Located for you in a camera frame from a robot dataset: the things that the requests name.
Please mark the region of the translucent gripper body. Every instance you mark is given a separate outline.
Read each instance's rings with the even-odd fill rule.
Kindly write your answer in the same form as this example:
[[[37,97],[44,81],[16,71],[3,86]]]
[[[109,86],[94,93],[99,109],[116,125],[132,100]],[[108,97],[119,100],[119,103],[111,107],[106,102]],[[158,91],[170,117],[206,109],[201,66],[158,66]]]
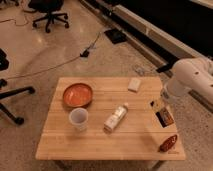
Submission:
[[[160,96],[158,99],[154,100],[154,111],[158,112],[162,108],[167,108],[172,102],[171,95],[168,93],[167,86],[164,86],[160,91]]]

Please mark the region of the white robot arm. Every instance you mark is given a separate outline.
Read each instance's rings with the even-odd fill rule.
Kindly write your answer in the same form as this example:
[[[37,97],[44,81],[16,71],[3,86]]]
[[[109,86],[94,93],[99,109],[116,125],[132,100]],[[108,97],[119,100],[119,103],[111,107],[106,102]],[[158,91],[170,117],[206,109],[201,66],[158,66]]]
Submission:
[[[194,90],[213,104],[213,61],[209,58],[184,58],[174,63],[172,77],[163,85],[160,96],[174,102]]]

